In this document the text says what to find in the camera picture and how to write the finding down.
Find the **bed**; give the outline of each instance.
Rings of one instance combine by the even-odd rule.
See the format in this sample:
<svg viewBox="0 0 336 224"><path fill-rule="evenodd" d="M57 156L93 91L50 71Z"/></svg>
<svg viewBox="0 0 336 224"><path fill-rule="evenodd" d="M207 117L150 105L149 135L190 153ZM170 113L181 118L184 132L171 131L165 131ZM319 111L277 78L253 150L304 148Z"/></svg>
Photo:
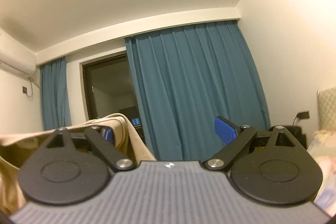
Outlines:
<svg viewBox="0 0 336 224"><path fill-rule="evenodd" d="M307 151L319 164L323 182L315 198L330 216L336 214L336 87L317 93L320 131L314 133Z"/></svg>

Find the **doorway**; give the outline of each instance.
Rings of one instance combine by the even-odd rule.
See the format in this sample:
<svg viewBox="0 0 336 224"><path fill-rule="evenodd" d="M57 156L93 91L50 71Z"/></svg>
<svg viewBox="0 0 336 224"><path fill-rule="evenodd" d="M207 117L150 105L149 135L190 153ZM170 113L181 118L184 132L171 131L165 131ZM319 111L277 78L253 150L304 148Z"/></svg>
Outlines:
<svg viewBox="0 0 336 224"><path fill-rule="evenodd" d="M89 119L112 113L124 114L144 142L127 55L83 65L83 80Z"/></svg>

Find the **circular plate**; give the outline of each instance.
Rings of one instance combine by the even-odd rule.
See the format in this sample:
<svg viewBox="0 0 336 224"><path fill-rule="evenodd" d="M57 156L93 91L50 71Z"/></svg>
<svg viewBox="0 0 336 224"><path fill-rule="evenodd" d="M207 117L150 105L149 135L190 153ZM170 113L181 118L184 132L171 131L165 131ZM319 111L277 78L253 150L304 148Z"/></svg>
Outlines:
<svg viewBox="0 0 336 224"><path fill-rule="evenodd" d="M68 205L82 202L100 192L110 180L105 163L82 152L61 153L49 149L42 160L30 161L22 168L19 183L31 200L50 204Z"/></svg>
<svg viewBox="0 0 336 224"><path fill-rule="evenodd" d="M273 152L264 149L248 154L232 166L231 180L245 196L262 203L291 205L305 202L317 193L322 172L305 151L303 153L310 159L301 155L300 160L294 160L300 153L294 150L276 153L276 149Z"/></svg>

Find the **blue grip pad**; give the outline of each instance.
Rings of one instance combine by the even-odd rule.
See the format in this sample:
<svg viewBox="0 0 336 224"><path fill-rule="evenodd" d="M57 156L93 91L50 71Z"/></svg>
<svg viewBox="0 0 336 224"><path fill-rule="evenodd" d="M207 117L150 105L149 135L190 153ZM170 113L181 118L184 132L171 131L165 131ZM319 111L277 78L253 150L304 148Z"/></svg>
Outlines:
<svg viewBox="0 0 336 224"><path fill-rule="evenodd" d="M233 127L219 118L215 119L215 133L226 145L231 143L238 136L237 131Z"/></svg>

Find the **metal pivot screw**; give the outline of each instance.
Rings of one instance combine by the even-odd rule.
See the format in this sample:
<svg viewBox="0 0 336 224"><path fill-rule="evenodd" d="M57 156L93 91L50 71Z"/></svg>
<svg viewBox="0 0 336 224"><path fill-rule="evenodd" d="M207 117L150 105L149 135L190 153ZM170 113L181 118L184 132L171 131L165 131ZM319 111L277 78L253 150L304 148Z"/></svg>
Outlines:
<svg viewBox="0 0 336 224"><path fill-rule="evenodd" d="M175 166L175 164L173 164L172 162L169 162L165 165L167 168L172 168Z"/></svg>
<svg viewBox="0 0 336 224"><path fill-rule="evenodd" d="M133 162L130 159L121 159L121 160L117 160L116 164L119 168L123 169L123 168L131 167Z"/></svg>
<svg viewBox="0 0 336 224"><path fill-rule="evenodd" d="M219 168L222 167L224 165L224 161L220 160L220 159L211 159L207 161L207 165L210 168Z"/></svg>

